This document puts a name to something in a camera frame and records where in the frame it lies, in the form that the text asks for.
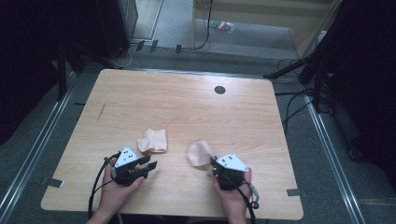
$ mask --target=gray carpet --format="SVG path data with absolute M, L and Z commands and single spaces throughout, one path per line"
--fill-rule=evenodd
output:
M 183 51 L 176 54 L 174 49 L 157 49 L 149 53 L 149 48 L 141 51 L 131 50 L 133 56 L 130 65 L 124 69 L 162 69 L 195 72 L 223 73 L 226 76 L 262 78 L 263 74 L 271 74 L 277 70 L 276 59 L 259 57 L 233 56 L 217 53 Z M 123 55 L 121 63 L 127 63 L 129 58 Z M 43 177 L 51 177 L 62 157 L 68 139 L 77 123 L 82 105 L 88 99 L 92 85 L 103 66 L 87 61 L 84 73 L 79 75 L 77 85 L 69 102 L 50 137 L 43 154 L 36 165 L 24 191 L 21 194 L 8 223 L 84 223 L 87 213 L 50 212 L 41 209 L 40 202 L 46 187 L 39 185 Z M 296 75 L 290 73 L 274 81 L 276 92 L 300 91 Z M 55 104 L 57 87 L 54 87 L 43 98 L 36 109 L 25 119 L 14 136 L 0 146 L 0 193 L 19 171 L 23 159 L 29 152 L 35 138 L 38 136 L 47 116 Z M 277 96 L 279 113 L 285 118 L 289 96 Z M 297 97 L 291 104 L 290 112 L 304 104 L 303 96 Z M 373 203 L 367 199 L 395 198 L 395 193 L 389 186 L 385 176 L 371 163 L 356 163 L 347 155 L 347 147 L 338 131 L 335 121 L 330 115 L 322 115 L 326 121 L 328 132 L 346 174 L 351 181 L 358 199 L 362 199 L 362 210 L 367 223 L 394 223 L 396 206 L 394 203 Z M 349 214 L 335 182 L 332 170 L 327 161 L 323 147 L 318 138 L 317 130 L 305 109 L 294 116 L 289 122 L 287 142 L 294 173 L 299 189 L 306 190 L 302 197 L 304 217 L 299 221 L 270 220 L 269 223 L 351 223 Z

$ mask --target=beige cloth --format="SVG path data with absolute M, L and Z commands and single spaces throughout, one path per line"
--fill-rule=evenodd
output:
M 192 143 L 187 150 L 187 160 L 191 166 L 209 164 L 210 157 L 212 157 L 212 150 L 205 140 Z
M 141 152 L 147 150 L 165 152 L 167 149 L 166 130 L 153 131 L 148 129 L 143 138 L 137 139 L 137 147 Z

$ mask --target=folded cloth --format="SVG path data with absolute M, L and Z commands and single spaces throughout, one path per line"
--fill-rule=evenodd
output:
M 192 143 L 187 149 L 187 160 L 191 166 L 203 166 L 209 164 L 211 157 L 212 150 L 205 140 Z
M 137 147 L 140 151 L 147 150 L 154 152 L 165 152 L 166 144 L 166 130 L 153 131 L 148 129 L 143 138 L 137 139 Z

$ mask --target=person's right hand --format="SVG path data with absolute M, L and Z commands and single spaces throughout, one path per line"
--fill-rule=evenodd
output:
M 238 192 L 237 189 L 221 190 L 218 179 L 215 176 L 212 176 L 212 179 L 212 187 L 221 198 L 221 205 L 229 223 L 247 223 L 246 212 L 248 206 L 246 205 L 242 195 Z M 248 172 L 244 173 L 244 179 L 249 184 L 251 183 L 251 169 L 249 169 Z M 239 187 L 239 189 L 241 189 L 241 191 L 245 194 L 245 196 L 247 196 L 248 199 L 250 198 L 251 190 L 248 184 L 243 184 Z

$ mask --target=table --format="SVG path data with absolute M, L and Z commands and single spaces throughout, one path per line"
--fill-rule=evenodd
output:
M 315 44 L 320 32 L 328 29 L 341 0 L 215 0 L 211 20 L 288 27 L 300 58 Z M 195 20 L 207 20 L 209 0 L 193 0 L 191 47 L 194 48 Z
M 215 93 L 217 86 L 226 92 Z M 224 217 L 211 178 L 186 159 L 190 144 L 206 140 L 219 157 L 233 152 L 251 167 L 261 198 L 257 218 L 303 216 L 300 197 L 287 193 L 297 185 L 269 80 L 108 69 L 100 73 L 54 173 L 64 185 L 48 187 L 42 208 L 87 211 L 103 158 L 124 146 L 141 155 L 136 140 L 148 128 L 167 131 L 168 149 L 151 156 L 157 168 L 121 213 Z

